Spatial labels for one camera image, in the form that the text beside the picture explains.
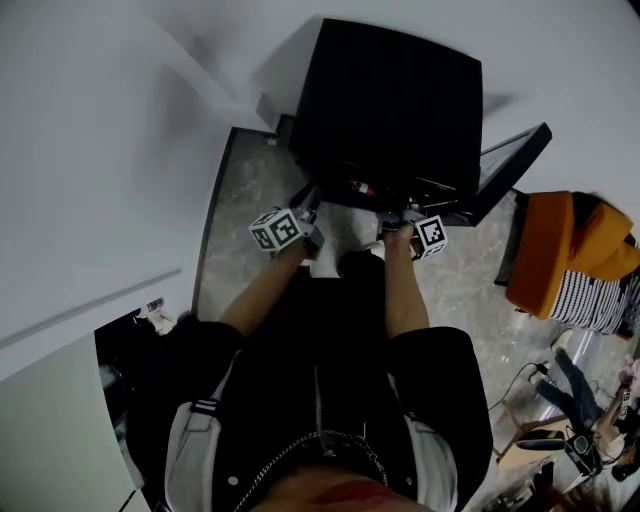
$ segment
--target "metal chain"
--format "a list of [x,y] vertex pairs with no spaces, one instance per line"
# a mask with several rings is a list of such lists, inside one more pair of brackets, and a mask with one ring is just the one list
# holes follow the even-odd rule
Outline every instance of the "metal chain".
[[305,441],[309,441],[310,439],[317,439],[319,437],[326,436],[326,435],[337,436],[343,439],[354,441],[356,445],[358,445],[360,448],[362,448],[366,452],[367,456],[369,457],[369,460],[376,465],[376,467],[378,468],[378,471],[380,472],[380,476],[382,477],[382,483],[384,483],[384,485],[388,485],[387,472],[385,471],[384,466],[380,464],[380,462],[378,462],[378,454],[376,454],[371,449],[371,447],[369,446],[369,443],[367,443],[367,441],[365,441],[365,439],[362,436],[352,436],[351,434],[343,434],[342,432],[336,432],[335,430],[321,430],[320,432],[312,432],[311,434],[307,434],[306,436],[296,439],[293,443],[291,443],[284,450],[278,453],[266,466],[264,466],[260,471],[260,473],[258,473],[258,476],[256,476],[255,480],[253,481],[253,484],[247,491],[247,494],[245,494],[242,500],[240,500],[240,503],[238,503],[238,506],[234,509],[233,512],[240,512],[242,510],[242,507],[245,506],[245,504],[247,503],[251,495],[255,492],[258,485],[260,485],[260,482],[262,482],[262,480],[267,475],[269,470],[282,457],[284,457],[287,453],[289,453],[291,450],[293,450],[296,446],[300,445],[301,443],[304,443]]

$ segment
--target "tile floor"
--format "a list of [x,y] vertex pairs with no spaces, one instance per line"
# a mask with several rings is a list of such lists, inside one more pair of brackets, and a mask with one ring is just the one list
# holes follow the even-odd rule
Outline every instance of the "tile floor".
[[[200,318],[217,319],[267,264],[269,257],[254,245],[247,226],[273,205],[285,204],[304,184],[302,173],[285,149],[269,145],[262,135],[238,133],[209,233],[198,303]],[[551,358],[549,343],[562,330],[555,322],[542,322],[516,312],[504,298],[504,289],[493,284],[514,204],[515,194],[509,194],[478,227],[449,227],[447,248],[416,263],[432,323],[459,327],[471,336],[490,405],[502,397],[526,362]],[[373,241],[377,222],[369,212],[325,204],[319,211],[318,225],[326,244],[312,273],[335,276],[336,257]],[[576,356],[588,378],[607,392],[614,391],[617,369],[631,349],[630,344],[614,336],[605,338],[577,331],[571,345],[570,355]],[[534,396],[526,380],[528,373],[525,370],[516,381],[508,399],[521,422],[555,414],[541,398]],[[567,386],[557,373],[552,375],[561,387]],[[455,363],[451,378],[464,378],[455,374]],[[597,398],[606,406],[603,393]],[[464,398],[460,406],[464,407]],[[514,434],[514,428],[501,407],[492,411],[491,421],[495,446],[502,449]],[[469,432],[473,434],[472,421]],[[499,471],[493,461],[486,481],[466,510],[481,510],[498,493],[517,486],[534,471],[535,468]]]

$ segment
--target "white wall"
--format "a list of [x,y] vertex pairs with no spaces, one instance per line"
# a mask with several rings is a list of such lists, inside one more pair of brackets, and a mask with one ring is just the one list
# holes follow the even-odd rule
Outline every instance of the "white wall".
[[[0,510],[117,512],[134,490],[93,336],[0,382]],[[149,510],[138,497],[131,510]]]
[[230,78],[295,113],[319,24],[363,21],[483,63],[484,147],[546,121],[554,140],[518,183],[597,191],[640,221],[640,19],[626,0],[208,0],[207,36]]
[[160,295],[189,308],[218,100],[135,4],[3,3],[0,380]]

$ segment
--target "blue jeans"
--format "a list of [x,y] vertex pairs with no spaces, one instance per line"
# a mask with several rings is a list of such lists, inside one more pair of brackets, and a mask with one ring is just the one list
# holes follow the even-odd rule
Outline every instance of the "blue jeans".
[[593,391],[591,391],[582,370],[573,364],[567,353],[560,349],[555,359],[571,385],[573,396],[560,391],[546,381],[540,381],[536,386],[536,391],[542,398],[555,405],[569,418],[571,426],[576,432],[581,432],[585,429],[591,430],[595,422],[602,417],[604,411],[596,404]]

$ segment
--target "black and white cube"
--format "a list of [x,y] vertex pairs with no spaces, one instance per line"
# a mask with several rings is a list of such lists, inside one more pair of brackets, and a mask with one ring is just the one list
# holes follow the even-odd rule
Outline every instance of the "black and white cube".
[[293,212],[289,209],[274,210],[261,215],[249,231],[262,251],[279,251],[303,236]]
[[447,234],[444,231],[440,215],[422,219],[416,222],[415,227],[423,248],[420,259],[438,254],[447,245]]

